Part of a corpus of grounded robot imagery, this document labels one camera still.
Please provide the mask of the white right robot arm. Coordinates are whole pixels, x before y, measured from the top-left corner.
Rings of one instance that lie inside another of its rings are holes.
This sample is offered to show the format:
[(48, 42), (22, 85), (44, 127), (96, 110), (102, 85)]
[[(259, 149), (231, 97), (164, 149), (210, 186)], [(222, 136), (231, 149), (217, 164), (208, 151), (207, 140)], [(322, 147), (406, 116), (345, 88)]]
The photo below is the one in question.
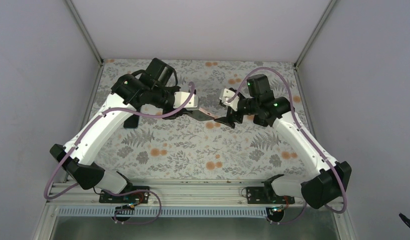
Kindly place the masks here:
[(273, 128), (294, 150), (304, 164), (304, 176), (278, 174), (264, 182), (264, 199), (275, 204), (283, 196), (302, 198), (314, 209), (319, 209), (344, 195), (351, 166), (338, 162), (327, 153), (303, 126), (289, 100), (275, 97), (264, 74), (246, 80), (249, 97), (225, 88), (219, 95), (220, 105), (227, 106), (227, 114), (215, 121), (234, 128), (243, 116), (253, 116), (256, 125)]

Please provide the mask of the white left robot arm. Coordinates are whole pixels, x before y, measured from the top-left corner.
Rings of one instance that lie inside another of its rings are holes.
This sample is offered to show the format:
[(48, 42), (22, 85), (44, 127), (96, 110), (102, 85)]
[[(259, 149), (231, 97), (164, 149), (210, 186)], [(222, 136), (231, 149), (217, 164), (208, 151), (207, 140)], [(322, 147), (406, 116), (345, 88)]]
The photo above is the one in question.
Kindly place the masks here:
[(177, 73), (173, 67), (154, 58), (146, 69), (126, 73), (118, 78), (101, 108), (91, 120), (64, 145), (49, 150), (84, 190), (100, 188), (124, 203), (132, 196), (132, 184), (123, 174), (105, 170), (95, 163), (99, 150), (130, 117), (164, 119), (182, 110), (197, 107), (195, 84), (187, 92), (178, 85), (167, 86)]

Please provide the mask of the black phone case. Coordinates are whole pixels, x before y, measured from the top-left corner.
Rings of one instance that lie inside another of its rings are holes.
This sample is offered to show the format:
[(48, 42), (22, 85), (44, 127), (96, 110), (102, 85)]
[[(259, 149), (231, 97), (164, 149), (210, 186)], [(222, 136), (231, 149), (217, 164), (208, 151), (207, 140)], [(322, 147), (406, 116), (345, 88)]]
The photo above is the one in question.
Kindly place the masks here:
[(254, 115), (253, 123), (262, 127), (267, 127), (268, 123), (265, 119), (260, 118), (258, 115)]

